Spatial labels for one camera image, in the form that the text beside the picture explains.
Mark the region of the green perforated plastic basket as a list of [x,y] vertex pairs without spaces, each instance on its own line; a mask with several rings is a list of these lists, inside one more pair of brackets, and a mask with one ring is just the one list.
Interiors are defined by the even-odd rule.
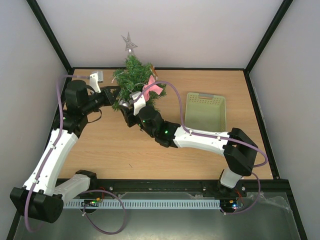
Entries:
[[184,124],[194,130],[225,132],[227,129],[225,97],[189,92],[186,98]]

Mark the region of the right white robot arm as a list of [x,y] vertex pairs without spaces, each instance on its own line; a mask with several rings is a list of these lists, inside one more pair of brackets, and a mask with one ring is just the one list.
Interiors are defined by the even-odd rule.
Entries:
[[185,130],[179,123],[166,121],[152,106],[144,106],[138,114],[121,106],[128,127],[138,125],[142,131],[165,148],[194,148],[221,155],[227,167],[219,177],[218,191],[229,196],[242,177],[252,175],[258,146],[239,128],[230,132]]

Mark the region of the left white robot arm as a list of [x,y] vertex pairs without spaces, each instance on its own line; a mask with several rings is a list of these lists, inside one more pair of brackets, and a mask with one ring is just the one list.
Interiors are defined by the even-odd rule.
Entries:
[[82,192],[97,188],[97,175],[88,170],[79,170],[64,183],[56,183],[69,152],[89,123],[88,115],[104,106],[112,106],[120,90],[119,86],[95,90],[83,80],[67,84],[64,90],[66,109],[60,108],[54,119],[49,142],[38,165],[23,186],[13,188],[10,193],[20,215],[54,223],[64,204]]

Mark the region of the silver star ornament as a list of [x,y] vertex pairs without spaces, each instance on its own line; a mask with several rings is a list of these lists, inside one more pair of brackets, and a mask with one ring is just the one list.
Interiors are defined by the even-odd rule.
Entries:
[[127,51],[129,55],[134,55],[135,54],[134,49],[137,48],[138,46],[132,42],[130,33],[128,32],[127,36],[121,35],[121,37],[125,42],[125,51]]

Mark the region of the pink fabric bow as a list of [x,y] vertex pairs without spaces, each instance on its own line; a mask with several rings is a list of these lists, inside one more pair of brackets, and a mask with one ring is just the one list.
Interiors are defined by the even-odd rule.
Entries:
[[154,92],[159,96],[162,91],[163,88],[156,84],[156,80],[153,75],[149,77],[148,83],[142,88],[143,97],[146,102],[150,100],[150,92]]

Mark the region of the silver glitter ball ornament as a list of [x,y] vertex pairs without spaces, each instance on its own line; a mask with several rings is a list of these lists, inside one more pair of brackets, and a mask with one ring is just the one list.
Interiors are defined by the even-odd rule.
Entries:
[[119,101],[119,105],[120,105],[120,106],[123,106],[123,107],[125,107],[125,108],[128,108],[128,107],[130,106],[130,104],[129,104],[127,101],[123,100],[123,99],[121,99],[121,100]]

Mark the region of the small green christmas tree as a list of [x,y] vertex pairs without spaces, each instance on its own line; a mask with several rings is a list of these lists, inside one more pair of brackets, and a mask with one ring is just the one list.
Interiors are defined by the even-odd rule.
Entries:
[[131,93],[141,92],[151,76],[155,77],[152,72],[152,64],[143,64],[135,55],[129,54],[125,59],[125,69],[116,69],[113,72],[113,78],[120,86],[120,92],[112,109],[119,111],[120,100],[128,102]]

